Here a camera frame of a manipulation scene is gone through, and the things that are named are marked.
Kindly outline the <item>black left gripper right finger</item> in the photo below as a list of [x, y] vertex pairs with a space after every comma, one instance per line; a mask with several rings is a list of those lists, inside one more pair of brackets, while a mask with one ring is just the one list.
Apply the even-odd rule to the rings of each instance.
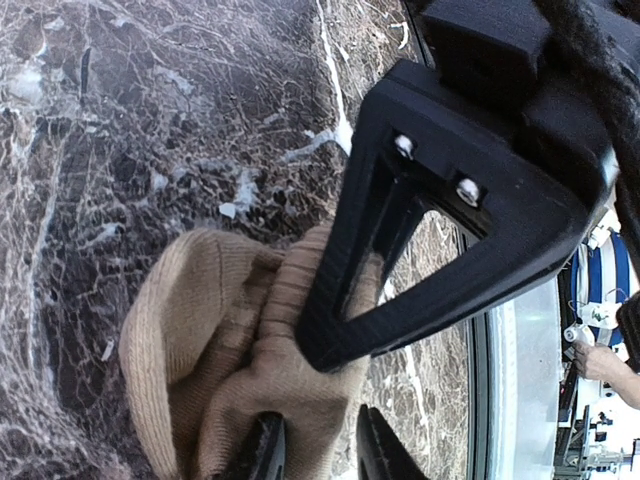
[[377, 408], [360, 406], [356, 436], [360, 479], [428, 480]]

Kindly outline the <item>tan ribbed sock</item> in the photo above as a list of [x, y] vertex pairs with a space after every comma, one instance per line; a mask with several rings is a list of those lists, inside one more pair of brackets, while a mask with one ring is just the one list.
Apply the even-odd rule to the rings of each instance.
[[288, 479], [326, 479], [369, 363], [314, 370], [294, 330], [329, 225], [279, 251], [198, 228], [162, 253], [124, 321], [119, 359], [133, 424], [161, 479], [210, 479], [263, 412], [284, 418]]

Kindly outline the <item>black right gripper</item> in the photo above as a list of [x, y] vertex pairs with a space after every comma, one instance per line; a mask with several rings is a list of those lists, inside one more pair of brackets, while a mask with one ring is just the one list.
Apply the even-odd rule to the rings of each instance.
[[405, 69], [428, 199], [479, 240], [574, 240], [619, 174], [605, 125], [530, 1], [413, 1], [433, 70]]

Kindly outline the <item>person's forearm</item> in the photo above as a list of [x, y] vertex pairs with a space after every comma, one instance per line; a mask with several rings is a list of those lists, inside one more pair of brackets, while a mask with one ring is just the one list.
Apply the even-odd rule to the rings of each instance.
[[620, 398], [631, 408], [640, 409], [640, 377], [627, 369], [616, 380], [615, 390]]

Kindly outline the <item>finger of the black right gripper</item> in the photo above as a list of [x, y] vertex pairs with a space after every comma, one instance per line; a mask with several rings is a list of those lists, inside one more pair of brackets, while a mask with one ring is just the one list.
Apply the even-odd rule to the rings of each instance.
[[[555, 276], [615, 181], [594, 106], [552, 73], [508, 118], [398, 61], [364, 97], [333, 228], [297, 327], [318, 371], [377, 357], [485, 312]], [[428, 219], [454, 230], [456, 253], [380, 306], [349, 316], [368, 260], [398, 274], [428, 247]]]

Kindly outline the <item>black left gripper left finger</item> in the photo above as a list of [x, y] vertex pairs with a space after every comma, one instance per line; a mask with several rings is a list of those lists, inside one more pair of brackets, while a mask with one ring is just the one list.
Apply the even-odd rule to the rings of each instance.
[[274, 412], [261, 413], [239, 452], [219, 475], [224, 480], [281, 480], [286, 463], [286, 426]]

